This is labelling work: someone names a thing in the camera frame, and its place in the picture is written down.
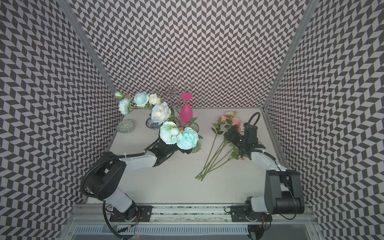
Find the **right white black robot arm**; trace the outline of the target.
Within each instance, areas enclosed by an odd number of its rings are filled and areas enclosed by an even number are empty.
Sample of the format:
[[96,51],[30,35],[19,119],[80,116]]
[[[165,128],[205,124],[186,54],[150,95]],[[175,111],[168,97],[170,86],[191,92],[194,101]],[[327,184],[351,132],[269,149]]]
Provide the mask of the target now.
[[259,143],[257,123],[261,114],[254,113],[244,123],[244,133],[230,130],[225,138],[235,147],[234,154],[238,158],[247,157],[253,163],[261,164],[265,170],[265,188],[262,196],[248,197],[240,214],[249,222],[272,221],[272,215],[292,221],[305,211],[305,201],[300,174],[287,169],[267,152]]

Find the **peach pink peony stem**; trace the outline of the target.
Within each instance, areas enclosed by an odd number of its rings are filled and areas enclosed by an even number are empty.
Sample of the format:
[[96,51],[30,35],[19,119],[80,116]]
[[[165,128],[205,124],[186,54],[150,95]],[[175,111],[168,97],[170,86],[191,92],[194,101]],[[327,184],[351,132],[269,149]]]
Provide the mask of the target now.
[[210,154],[203,169],[198,173],[195,179],[203,181],[206,176],[229,163],[232,160],[246,160],[248,157],[241,155],[238,147],[229,142],[222,143],[220,147],[213,153]]

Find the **teal and white flower spray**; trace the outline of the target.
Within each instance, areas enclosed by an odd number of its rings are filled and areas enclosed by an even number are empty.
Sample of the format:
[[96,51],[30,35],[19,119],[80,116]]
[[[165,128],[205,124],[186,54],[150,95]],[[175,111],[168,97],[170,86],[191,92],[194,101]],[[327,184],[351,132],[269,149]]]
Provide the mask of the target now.
[[137,93],[134,97],[123,92],[115,92],[114,96],[119,100],[119,111],[124,116],[129,116],[136,109],[151,110],[163,102],[157,94],[148,94],[147,92]]

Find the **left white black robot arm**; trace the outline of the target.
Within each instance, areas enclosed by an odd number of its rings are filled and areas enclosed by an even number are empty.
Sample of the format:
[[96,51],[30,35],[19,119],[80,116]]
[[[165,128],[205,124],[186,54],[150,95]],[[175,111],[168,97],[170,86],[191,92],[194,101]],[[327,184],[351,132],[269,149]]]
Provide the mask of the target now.
[[106,152],[85,173],[80,184],[81,192],[86,197],[110,204],[123,215],[125,221],[131,221],[138,216],[139,210],[137,204],[119,188],[123,175],[143,168],[157,167],[178,150],[176,144],[167,145],[158,138],[138,154],[116,155]]

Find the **pink ranunculus spray stem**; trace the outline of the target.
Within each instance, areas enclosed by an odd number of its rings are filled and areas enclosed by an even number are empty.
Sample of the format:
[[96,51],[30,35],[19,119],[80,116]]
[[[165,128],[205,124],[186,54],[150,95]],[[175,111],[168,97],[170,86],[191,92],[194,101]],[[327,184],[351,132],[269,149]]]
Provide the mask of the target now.
[[203,181],[207,174],[219,169],[231,160],[240,156],[239,148],[232,141],[234,137],[225,134],[240,134],[241,120],[237,117],[238,112],[229,111],[220,116],[216,123],[213,123],[212,131],[215,133],[212,146],[203,169],[196,176],[197,180]]

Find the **clear glass vase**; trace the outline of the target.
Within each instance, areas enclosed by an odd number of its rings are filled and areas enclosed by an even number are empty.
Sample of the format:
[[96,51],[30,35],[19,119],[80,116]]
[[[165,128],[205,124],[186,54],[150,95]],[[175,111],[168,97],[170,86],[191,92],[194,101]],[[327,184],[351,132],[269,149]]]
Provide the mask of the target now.
[[190,138],[189,143],[195,145],[190,149],[191,153],[197,153],[201,149],[198,136],[198,132],[200,130],[199,125],[197,123],[185,123],[184,130],[187,130],[187,136]]

